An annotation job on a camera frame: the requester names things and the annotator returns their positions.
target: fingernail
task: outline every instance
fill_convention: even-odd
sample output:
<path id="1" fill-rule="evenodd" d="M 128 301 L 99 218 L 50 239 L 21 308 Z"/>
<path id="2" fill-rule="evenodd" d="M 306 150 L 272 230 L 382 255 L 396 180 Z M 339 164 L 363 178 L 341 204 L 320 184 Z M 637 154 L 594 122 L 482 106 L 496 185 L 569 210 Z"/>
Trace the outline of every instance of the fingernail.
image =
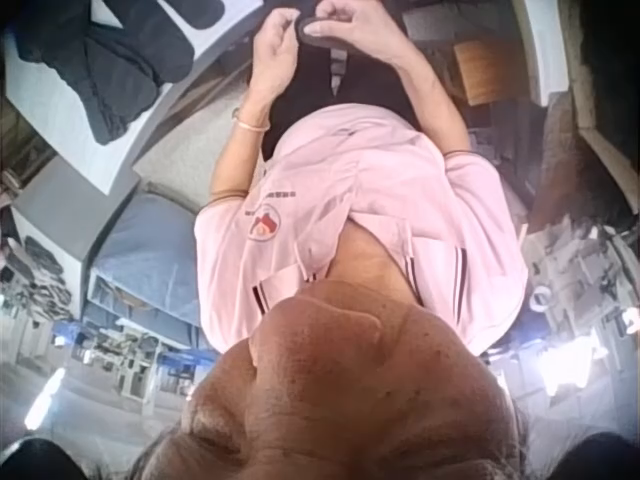
<path id="1" fill-rule="evenodd" d="M 309 25 L 304 27 L 304 33 L 312 37 L 317 37 L 320 35 L 320 25 L 318 25 L 317 23 L 310 23 Z"/>

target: sleeve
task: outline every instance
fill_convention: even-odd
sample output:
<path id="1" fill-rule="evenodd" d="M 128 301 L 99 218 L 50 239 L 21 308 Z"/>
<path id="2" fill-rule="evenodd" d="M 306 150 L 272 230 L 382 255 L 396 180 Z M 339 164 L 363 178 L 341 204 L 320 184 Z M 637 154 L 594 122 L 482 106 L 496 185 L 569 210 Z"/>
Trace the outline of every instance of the sleeve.
<path id="1" fill-rule="evenodd" d="M 218 269 L 221 247 L 231 230 L 231 225 L 244 204 L 244 198 L 231 198 L 205 207 L 197 216 L 194 233 L 196 238 L 198 298 L 200 324 L 209 343 L 221 350 L 216 318 L 212 306 L 215 301 L 214 278 Z"/>
<path id="2" fill-rule="evenodd" d="M 479 354 L 502 337 L 522 305 L 528 279 L 497 170 L 485 158 L 456 152 L 445 158 L 461 218 L 467 285 L 461 335 Z"/>

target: hand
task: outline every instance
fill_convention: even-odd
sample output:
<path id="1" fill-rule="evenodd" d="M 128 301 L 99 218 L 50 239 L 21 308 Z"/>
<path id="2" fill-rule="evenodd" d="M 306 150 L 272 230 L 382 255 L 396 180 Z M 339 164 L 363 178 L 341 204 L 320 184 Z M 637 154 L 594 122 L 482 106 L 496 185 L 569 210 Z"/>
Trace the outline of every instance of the hand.
<path id="1" fill-rule="evenodd" d="M 298 64 L 298 39 L 293 8 L 276 8 L 264 21 L 253 41 L 253 74 L 249 92 L 271 103 L 291 83 Z"/>
<path id="2" fill-rule="evenodd" d="M 309 24 L 306 34 L 344 40 L 390 65 L 415 48 L 378 0 L 322 0 L 316 17 L 327 20 Z"/>

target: shirt logo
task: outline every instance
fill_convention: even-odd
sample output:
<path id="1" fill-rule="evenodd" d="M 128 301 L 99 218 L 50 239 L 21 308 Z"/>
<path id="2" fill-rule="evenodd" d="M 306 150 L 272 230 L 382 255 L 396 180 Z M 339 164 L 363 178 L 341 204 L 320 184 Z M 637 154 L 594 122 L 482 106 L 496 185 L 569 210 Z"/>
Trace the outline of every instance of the shirt logo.
<path id="1" fill-rule="evenodd" d="M 262 205 L 253 216 L 249 239 L 266 242 L 276 236 L 280 228 L 280 214 L 271 205 Z"/>

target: finger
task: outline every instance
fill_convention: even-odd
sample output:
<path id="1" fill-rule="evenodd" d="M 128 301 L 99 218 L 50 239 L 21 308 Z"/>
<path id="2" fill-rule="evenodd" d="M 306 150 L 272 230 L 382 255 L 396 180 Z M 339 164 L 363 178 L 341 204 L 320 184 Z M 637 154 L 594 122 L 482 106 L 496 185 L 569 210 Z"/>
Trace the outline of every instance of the finger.
<path id="1" fill-rule="evenodd" d="M 295 8 L 276 8 L 267 16 L 255 41 L 260 44 L 268 43 L 274 48 L 282 44 L 284 31 L 300 15 Z"/>
<path id="2" fill-rule="evenodd" d="M 296 26 L 294 23 L 291 23 L 284 32 L 282 49 L 293 52 L 298 50 L 298 35 L 296 33 Z"/>
<path id="3" fill-rule="evenodd" d="M 322 0 L 316 7 L 316 17 L 331 18 L 339 14 L 353 16 L 355 0 Z"/>
<path id="4" fill-rule="evenodd" d="M 312 37 L 333 37 L 349 42 L 353 35 L 353 25 L 338 20 L 318 20 L 307 25 L 304 33 Z"/>
<path id="5" fill-rule="evenodd" d="M 264 21 L 264 27 L 280 28 L 284 32 L 284 29 L 295 22 L 299 16 L 300 10 L 295 8 L 274 8 Z"/>

